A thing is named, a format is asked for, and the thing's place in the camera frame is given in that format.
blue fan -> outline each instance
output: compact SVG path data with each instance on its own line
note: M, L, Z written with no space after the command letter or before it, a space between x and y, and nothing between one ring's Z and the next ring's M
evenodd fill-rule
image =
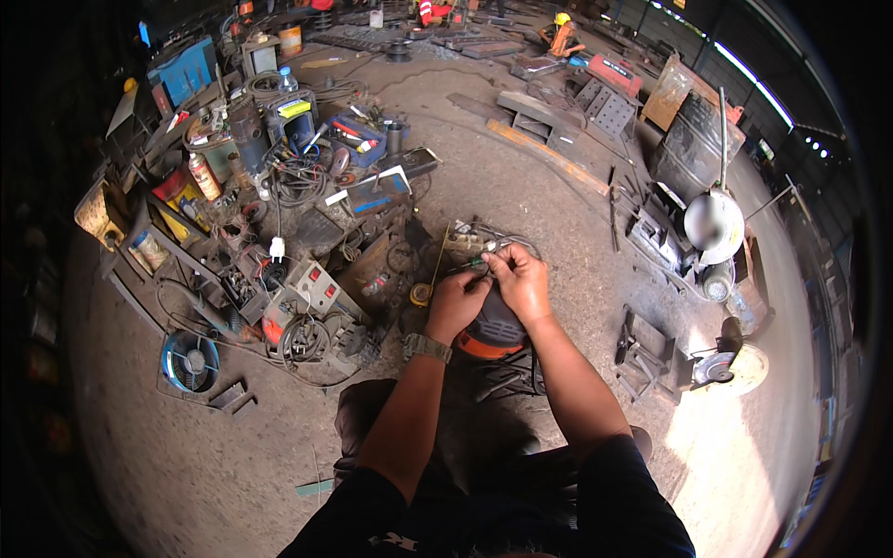
M217 381L219 368L220 356L211 341L182 330L164 340L162 370L177 389L207 391Z

green strip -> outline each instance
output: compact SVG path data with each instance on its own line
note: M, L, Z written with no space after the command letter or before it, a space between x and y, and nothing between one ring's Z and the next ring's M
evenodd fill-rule
M334 479L324 480L323 482L312 482L309 485L296 487L295 490L297 490L298 496L312 496L314 494L319 494L320 492L331 490L333 481Z

plug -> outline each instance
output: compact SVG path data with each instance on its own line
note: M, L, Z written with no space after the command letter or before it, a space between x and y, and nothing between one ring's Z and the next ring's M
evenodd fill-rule
M276 263L282 263L282 256L285 255L285 239L282 237L273 237L270 243L270 257Z

screwdriver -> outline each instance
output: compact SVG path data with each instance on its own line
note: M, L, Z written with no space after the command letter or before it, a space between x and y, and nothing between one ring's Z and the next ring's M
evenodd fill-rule
M484 263L484 259L483 259L482 257L480 257L480 256L477 256L477 257L472 258L468 263L463 263L463 264L460 265L459 267L454 267L454 268L453 268L452 270L450 270L450 271L458 271L458 270L460 270L460 269L462 269L462 268L465 268L465 267L472 267L473 265L481 265L482 263Z

sunlight on floor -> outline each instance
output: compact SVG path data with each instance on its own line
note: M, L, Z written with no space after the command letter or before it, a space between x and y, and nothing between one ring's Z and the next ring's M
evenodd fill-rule
M666 445L689 469L672 504L698 555L762 555L779 517L740 401L704 389L686 393Z

